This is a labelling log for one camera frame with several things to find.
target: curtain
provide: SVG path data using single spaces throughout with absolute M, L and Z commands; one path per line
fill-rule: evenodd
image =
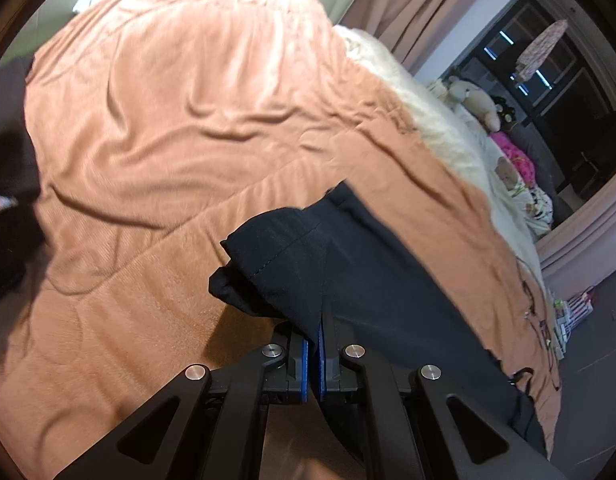
M 537 242 L 546 285 L 570 298 L 616 271 L 616 175 Z
M 407 70 L 420 68 L 475 0 L 355 0 L 341 21 L 386 45 Z

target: white plush toy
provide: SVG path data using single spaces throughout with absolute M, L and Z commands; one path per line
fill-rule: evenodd
M 501 120 L 497 107 L 488 92 L 468 81 L 452 75 L 448 78 L 448 97 L 463 105 L 472 115 L 479 119 L 490 133 L 501 130 Z

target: metal bolt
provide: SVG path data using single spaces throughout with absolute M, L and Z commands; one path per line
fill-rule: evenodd
M 191 381 L 198 381 L 204 377 L 206 369 L 202 365 L 192 365 L 186 368 L 186 377 Z
M 346 355 L 348 357 L 359 359 L 360 357 L 363 357 L 365 353 L 366 353 L 366 349 L 361 345 L 346 346 Z
M 431 381 L 435 381 L 441 377 L 441 370 L 435 365 L 426 365 L 421 369 L 421 375 Z
M 261 349 L 261 353 L 264 354 L 266 357 L 279 357 L 281 355 L 281 352 L 283 351 L 284 349 L 275 343 L 264 345 L 264 347 Z

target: peach blanket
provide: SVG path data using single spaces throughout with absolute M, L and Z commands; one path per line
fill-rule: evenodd
M 104 0 L 38 51 L 25 113 L 50 257 L 0 304 L 0 440 L 30 480 L 52 478 L 187 364 L 264 344 L 268 320 L 208 294 L 227 261 L 219 242 L 343 179 L 507 373 L 536 370 L 552 439 L 541 292 L 485 196 L 346 58 L 317 0 Z M 283 409 L 262 478 L 360 478 L 315 403 Z

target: pink plush toy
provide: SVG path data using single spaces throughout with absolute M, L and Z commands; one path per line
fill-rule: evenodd
M 534 164 L 532 160 L 515 146 L 504 132 L 490 134 L 490 137 L 501 148 L 501 151 L 508 157 L 508 160 L 512 162 L 512 165 L 519 172 L 528 187 L 536 187 L 537 181 L 534 179 Z

